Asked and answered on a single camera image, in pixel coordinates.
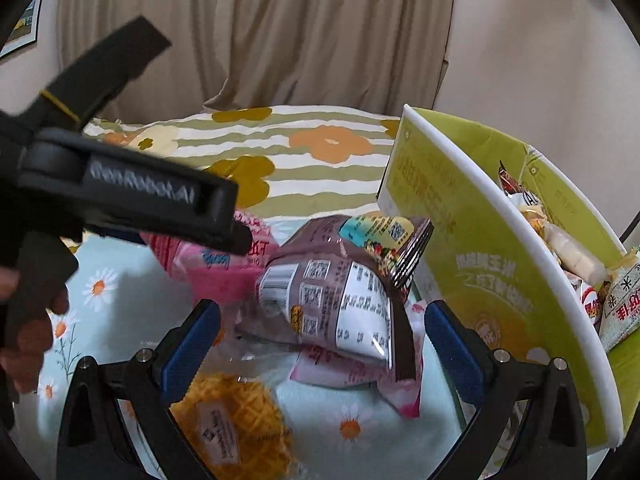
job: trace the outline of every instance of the picture frame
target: picture frame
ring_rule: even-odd
[[[0,59],[38,41],[38,21],[41,5],[42,0],[31,1],[18,23],[16,23],[14,30],[12,30],[9,40],[0,50]]]

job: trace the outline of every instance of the beige curtain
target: beige curtain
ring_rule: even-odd
[[[431,107],[452,0],[60,0],[62,66],[138,14],[173,42],[104,112],[146,123],[214,109]]]
[[[142,14],[172,44],[101,114],[126,123],[185,117],[202,110],[225,80],[213,47],[218,0],[59,0],[61,66]]]

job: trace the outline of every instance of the waffle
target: waffle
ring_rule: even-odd
[[[198,424],[199,402],[225,405],[238,434],[240,463],[215,465]],[[258,381],[239,382],[224,374],[197,376],[171,412],[193,449],[218,480],[281,480],[292,463],[289,430],[268,388]]]

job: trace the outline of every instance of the finger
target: finger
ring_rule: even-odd
[[[69,310],[69,291],[66,287],[61,290],[58,297],[51,302],[50,309],[54,314],[58,314],[59,316],[66,314],[66,311]]]
[[[16,339],[23,354],[42,354],[53,346],[53,332],[49,316],[46,319],[32,319],[18,331]]]
[[[8,300],[18,287],[20,273],[14,269],[0,267],[0,301]]]
[[[15,350],[0,350],[0,365],[11,377],[20,393],[32,392],[38,386],[38,376],[44,355],[25,355]]]

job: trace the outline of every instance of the pink snack package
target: pink snack package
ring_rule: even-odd
[[[271,228],[263,220],[236,211],[236,220],[251,229],[254,241],[246,256],[235,256],[167,236],[142,233],[160,265],[175,280],[191,283],[194,304],[202,299],[220,306],[251,296],[255,282],[278,248]]]
[[[417,418],[420,416],[425,302],[412,304],[408,301],[404,308],[414,332],[415,381],[396,382],[392,372],[384,364],[370,365],[321,346],[305,346],[289,378],[300,383],[329,388],[348,388],[376,382],[380,394],[398,410],[398,413],[408,418]]]

